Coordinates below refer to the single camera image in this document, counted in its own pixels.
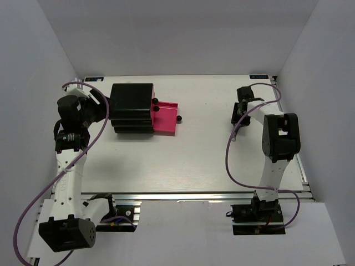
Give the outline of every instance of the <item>black box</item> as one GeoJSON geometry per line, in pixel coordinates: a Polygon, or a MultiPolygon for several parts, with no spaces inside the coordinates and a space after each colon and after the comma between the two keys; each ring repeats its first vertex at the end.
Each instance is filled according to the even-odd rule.
{"type": "Polygon", "coordinates": [[[113,84],[109,119],[115,132],[153,133],[153,97],[152,83],[113,84]]]}

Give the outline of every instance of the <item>label sticker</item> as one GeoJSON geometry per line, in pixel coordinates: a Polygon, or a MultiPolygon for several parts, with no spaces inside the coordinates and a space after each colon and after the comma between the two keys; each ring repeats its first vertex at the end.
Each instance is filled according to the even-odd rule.
{"type": "Polygon", "coordinates": [[[103,76],[94,76],[91,78],[85,78],[85,82],[91,82],[91,81],[104,81],[103,76]]]}
{"type": "Polygon", "coordinates": [[[249,75],[250,79],[268,79],[268,75],[249,75]]]}

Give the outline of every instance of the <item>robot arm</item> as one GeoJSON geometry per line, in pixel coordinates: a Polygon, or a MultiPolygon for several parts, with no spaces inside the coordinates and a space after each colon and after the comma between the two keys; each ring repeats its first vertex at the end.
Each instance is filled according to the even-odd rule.
{"type": "MultiPolygon", "coordinates": [[[[263,99],[255,98],[251,87],[237,89],[238,101],[234,106],[232,124],[236,124],[242,115],[257,105],[264,103],[263,99]]],[[[283,173],[294,155],[301,148],[298,118],[296,114],[279,111],[277,106],[266,104],[247,116],[241,126],[249,126],[250,117],[263,124],[262,150],[265,164],[261,176],[260,187],[272,187],[272,190],[257,189],[252,200],[252,212],[256,217],[272,214],[278,207],[278,193],[283,173]]]]}
{"type": "Polygon", "coordinates": [[[76,85],[70,85],[64,91],[67,96],[57,102],[61,119],[54,128],[54,138],[57,174],[63,170],[66,173],[55,184],[48,222],[39,225],[40,236],[54,252],[92,247],[98,223],[103,218],[116,216],[111,194],[95,195],[85,202],[80,199],[87,155],[65,170],[88,146],[88,127],[105,118],[103,100],[93,91],[86,93],[76,85]]]}

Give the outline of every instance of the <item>white wall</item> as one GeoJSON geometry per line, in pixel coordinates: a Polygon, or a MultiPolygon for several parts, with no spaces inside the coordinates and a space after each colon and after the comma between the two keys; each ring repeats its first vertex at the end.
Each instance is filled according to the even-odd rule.
{"type": "Polygon", "coordinates": [[[283,106],[299,115],[301,157],[355,265],[355,2],[320,0],[280,72],[283,106]]]}
{"type": "MultiPolygon", "coordinates": [[[[0,1],[1,265],[19,265],[12,248],[23,209],[54,178],[53,126],[61,85],[75,76],[36,0],[0,1]]],[[[38,205],[25,218],[25,255],[38,205]]]]}
{"type": "Polygon", "coordinates": [[[277,74],[318,0],[39,0],[77,73],[277,74]]]}

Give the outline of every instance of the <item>white table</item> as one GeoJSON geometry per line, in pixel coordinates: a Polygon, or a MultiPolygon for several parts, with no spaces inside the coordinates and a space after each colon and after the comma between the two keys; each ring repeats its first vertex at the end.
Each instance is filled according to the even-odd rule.
{"type": "MultiPolygon", "coordinates": [[[[232,192],[248,190],[235,185],[225,170],[225,150],[236,89],[254,82],[248,75],[121,76],[91,82],[106,96],[114,83],[153,83],[160,101],[179,103],[182,124],[175,136],[117,135],[108,123],[88,153],[83,192],[232,192]]],[[[268,86],[253,86],[255,97],[275,99],[268,86]]],[[[92,139],[102,122],[93,124],[92,139]]],[[[262,125],[256,120],[239,131],[230,148],[231,173],[240,182],[257,185],[264,155],[262,125]]],[[[281,188],[302,190],[296,160],[285,171],[281,188]]]]}

